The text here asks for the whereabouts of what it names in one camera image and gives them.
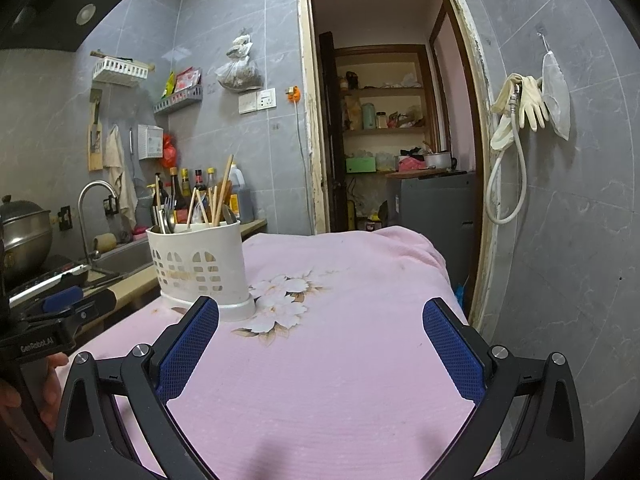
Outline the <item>white wall box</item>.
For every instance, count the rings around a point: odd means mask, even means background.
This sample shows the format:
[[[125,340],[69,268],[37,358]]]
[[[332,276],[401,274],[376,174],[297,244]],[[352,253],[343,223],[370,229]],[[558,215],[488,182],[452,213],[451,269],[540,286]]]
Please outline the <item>white wall box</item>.
[[[164,130],[156,125],[138,125],[138,159],[163,157]]]

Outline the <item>wooden grater board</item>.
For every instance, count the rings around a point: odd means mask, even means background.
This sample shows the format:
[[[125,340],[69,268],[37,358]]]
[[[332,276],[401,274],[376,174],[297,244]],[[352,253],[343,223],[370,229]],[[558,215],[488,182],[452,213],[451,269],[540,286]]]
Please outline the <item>wooden grater board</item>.
[[[100,119],[100,107],[102,91],[91,89],[90,91],[90,122],[88,125],[87,162],[90,172],[103,169],[102,155],[102,122]]]

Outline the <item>steel cooking pot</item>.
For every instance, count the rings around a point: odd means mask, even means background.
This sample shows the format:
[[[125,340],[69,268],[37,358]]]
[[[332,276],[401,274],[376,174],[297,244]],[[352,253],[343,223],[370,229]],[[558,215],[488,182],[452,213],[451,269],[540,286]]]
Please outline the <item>steel cooking pot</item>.
[[[3,270],[13,278],[44,263],[52,246],[50,211],[29,200],[1,199]]]

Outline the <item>white plastic utensil holder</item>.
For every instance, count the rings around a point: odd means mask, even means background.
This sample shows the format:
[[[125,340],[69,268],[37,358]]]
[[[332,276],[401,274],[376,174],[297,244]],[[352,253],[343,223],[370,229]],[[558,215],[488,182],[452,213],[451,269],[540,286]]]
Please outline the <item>white plastic utensil holder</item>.
[[[179,224],[163,234],[148,229],[160,294],[183,307],[201,296],[213,298],[224,322],[239,322],[256,312],[243,257],[241,223]]]

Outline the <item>dark grey cabinet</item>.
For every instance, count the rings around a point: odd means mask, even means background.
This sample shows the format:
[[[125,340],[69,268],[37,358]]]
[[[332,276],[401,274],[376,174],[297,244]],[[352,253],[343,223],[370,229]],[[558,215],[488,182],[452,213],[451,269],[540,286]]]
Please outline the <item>dark grey cabinet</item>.
[[[428,238],[446,261],[453,289],[470,275],[475,236],[475,174],[402,179],[390,200],[394,222]]]

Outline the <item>metal spoon in holder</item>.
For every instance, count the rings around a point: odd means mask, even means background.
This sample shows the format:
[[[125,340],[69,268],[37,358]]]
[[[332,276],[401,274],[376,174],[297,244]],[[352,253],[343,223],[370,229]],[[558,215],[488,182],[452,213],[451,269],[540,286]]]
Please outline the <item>metal spoon in holder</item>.
[[[224,221],[227,222],[228,224],[233,224],[238,222],[238,219],[235,217],[235,214],[227,204],[223,204],[221,206],[221,212],[222,212],[222,215],[224,216]]]

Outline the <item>hanging beige cloth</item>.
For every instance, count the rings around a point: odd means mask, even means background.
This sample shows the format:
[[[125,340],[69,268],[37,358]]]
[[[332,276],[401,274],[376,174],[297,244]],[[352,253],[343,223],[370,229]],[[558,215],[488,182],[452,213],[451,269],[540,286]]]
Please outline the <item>hanging beige cloth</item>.
[[[103,167],[108,173],[108,182],[117,192],[120,213],[128,220],[130,228],[137,224],[137,194],[134,181],[127,170],[122,138],[118,125],[112,125],[103,148]]]

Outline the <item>wooden storage shelf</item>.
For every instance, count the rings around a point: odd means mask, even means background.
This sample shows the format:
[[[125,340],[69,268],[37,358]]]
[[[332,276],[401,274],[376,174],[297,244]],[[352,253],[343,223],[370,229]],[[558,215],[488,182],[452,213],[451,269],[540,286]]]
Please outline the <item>wooden storage shelf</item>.
[[[345,174],[420,170],[447,147],[431,62],[423,44],[339,48],[335,65]]]

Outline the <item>pink floral table cloth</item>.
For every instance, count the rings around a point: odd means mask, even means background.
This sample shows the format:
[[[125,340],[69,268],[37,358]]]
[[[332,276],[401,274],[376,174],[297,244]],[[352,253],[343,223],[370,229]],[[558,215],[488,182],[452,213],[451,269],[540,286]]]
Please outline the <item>pink floral table cloth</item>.
[[[259,234],[243,246],[255,315],[218,327],[169,403],[223,479],[419,479],[472,411],[425,335],[457,302],[405,228]]]

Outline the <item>wooden chopstick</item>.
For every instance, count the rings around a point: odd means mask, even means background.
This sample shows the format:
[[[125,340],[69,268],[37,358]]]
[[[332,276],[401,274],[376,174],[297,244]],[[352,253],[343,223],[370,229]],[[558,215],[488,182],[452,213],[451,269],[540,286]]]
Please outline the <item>wooden chopstick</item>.
[[[195,205],[195,199],[196,199],[196,188],[193,188],[192,190],[192,194],[191,194],[191,199],[190,199],[190,205],[189,205],[189,209],[188,209],[188,216],[186,217],[186,228],[190,229],[190,225],[192,223],[192,218],[193,218],[193,209],[194,209],[194,205]]]
[[[214,203],[212,208],[212,219],[213,219],[214,226],[219,226],[219,223],[220,223],[220,218],[222,215],[222,212],[221,212],[222,206],[224,206],[224,203],[226,202],[228,181],[229,181],[232,164],[233,164],[233,155],[230,154],[227,159],[226,169],[222,174],[222,181],[216,186],[214,191]]]

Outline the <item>plastic oil jug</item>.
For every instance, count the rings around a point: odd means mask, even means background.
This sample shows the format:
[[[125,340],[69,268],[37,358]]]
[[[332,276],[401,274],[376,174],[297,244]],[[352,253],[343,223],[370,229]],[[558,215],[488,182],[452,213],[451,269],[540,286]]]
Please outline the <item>plastic oil jug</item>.
[[[231,195],[229,198],[229,208],[235,218],[241,223],[250,223],[255,220],[250,188],[247,186],[241,169],[231,164],[229,180],[231,182]]]

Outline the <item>white wall basket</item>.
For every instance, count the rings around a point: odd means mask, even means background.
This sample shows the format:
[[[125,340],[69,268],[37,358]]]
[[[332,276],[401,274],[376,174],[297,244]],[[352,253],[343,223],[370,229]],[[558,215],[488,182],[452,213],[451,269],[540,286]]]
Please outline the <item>white wall basket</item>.
[[[147,80],[149,73],[155,70],[154,64],[140,62],[133,58],[120,58],[101,51],[91,51],[90,55],[96,58],[92,80],[100,84],[118,84],[134,88]]]

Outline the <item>metal fork in holder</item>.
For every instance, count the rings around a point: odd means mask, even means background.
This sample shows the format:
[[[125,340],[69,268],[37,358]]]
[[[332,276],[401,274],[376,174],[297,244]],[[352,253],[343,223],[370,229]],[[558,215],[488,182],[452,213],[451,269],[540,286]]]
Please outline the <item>metal fork in holder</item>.
[[[167,233],[166,217],[165,217],[165,191],[160,178],[160,173],[157,172],[154,176],[154,198],[155,198],[155,215],[158,228],[162,234]]]

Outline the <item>hanging plastic bag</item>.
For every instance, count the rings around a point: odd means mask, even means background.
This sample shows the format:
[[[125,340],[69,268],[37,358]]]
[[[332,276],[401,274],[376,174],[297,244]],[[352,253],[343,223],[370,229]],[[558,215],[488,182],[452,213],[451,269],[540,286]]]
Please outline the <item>hanging plastic bag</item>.
[[[228,62],[215,70],[218,84],[235,93],[262,88],[262,73],[250,57],[253,41],[249,34],[237,36],[226,55]]]

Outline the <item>white mesh bag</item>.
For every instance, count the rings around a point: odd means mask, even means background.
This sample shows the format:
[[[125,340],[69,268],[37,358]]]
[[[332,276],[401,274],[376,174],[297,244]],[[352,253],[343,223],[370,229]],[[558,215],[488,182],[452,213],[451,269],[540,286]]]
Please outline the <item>white mesh bag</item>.
[[[541,95],[555,134],[567,141],[570,138],[570,90],[552,51],[542,59]]]

